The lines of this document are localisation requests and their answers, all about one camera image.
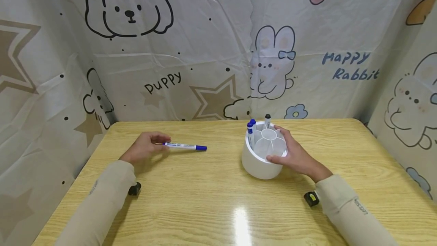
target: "sleeve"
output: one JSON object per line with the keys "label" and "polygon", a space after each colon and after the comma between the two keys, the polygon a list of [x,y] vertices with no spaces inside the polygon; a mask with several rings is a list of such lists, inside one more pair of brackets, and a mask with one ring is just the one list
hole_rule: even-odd
{"label": "sleeve", "polygon": [[316,183],[325,214],[349,245],[397,245],[382,224],[360,203],[355,191],[339,175]]}
{"label": "sleeve", "polygon": [[101,245],[115,215],[123,207],[129,188],[134,185],[133,165],[123,161],[111,163],[96,180],[55,245]]}

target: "wood grain surface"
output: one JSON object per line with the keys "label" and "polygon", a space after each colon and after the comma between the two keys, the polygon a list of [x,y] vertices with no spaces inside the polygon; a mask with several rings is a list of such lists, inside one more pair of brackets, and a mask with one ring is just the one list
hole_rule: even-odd
{"label": "wood grain surface", "polygon": [[[316,159],[340,174],[401,245],[437,245],[437,206],[371,133],[354,119],[273,120]],[[173,142],[207,145],[172,150],[136,167],[138,197],[126,197],[105,245],[345,245],[303,195],[310,179],[283,169],[272,180],[241,165],[247,120],[119,122],[113,125],[40,232],[53,245],[101,172],[142,131]]]}

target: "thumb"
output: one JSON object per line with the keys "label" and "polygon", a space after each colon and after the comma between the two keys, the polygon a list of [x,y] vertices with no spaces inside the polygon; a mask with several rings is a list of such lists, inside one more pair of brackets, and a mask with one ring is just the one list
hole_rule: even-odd
{"label": "thumb", "polygon": [[169,147],[166,145],[154,145],[155,152],[165,152],[169,150]]}
{"label": "thumb", "polygon": [[274,164],[285,165],[285,158],[276,155],[268,155],[266,159]]}

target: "marker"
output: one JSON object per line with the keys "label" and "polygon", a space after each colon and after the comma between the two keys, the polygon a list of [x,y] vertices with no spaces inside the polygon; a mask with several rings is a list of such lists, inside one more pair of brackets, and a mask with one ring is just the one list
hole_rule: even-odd
{"label": "marker", "polygon": [[266,117],[264,119],[264,125],[266,128],[270,128],[270,114],[266,114]]}
{"label": "marker", "polygon": [[255,121],[255,119],[250,119],[250,122],[253,124],[253,127],[255,128],[255,130],[258,130],[258,128],[256,128],[256,121]]}
{"label": "marker", "polygon": [[253,134],[253,124],[251,122],[247,123],[247,135],[248,135],[248,144],[250,148],[253,148],[255,144],[255,135]]}
{"label": "marker", "polygon": [[172,142],[165,142],[165,143],[163,143],[163,145],[169,146],[170,148],[206,151],[206,146],[203,146],[203,145],[183,145],[181,143],[172,143]]}

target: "marker cap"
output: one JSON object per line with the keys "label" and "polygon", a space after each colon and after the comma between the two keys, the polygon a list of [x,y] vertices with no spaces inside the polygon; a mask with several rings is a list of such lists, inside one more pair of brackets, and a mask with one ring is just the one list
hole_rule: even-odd
{"label": "marker cap", "polygon": [[196,150],[206,151],[206,146],[203,146],[203,145],[196,145]]}

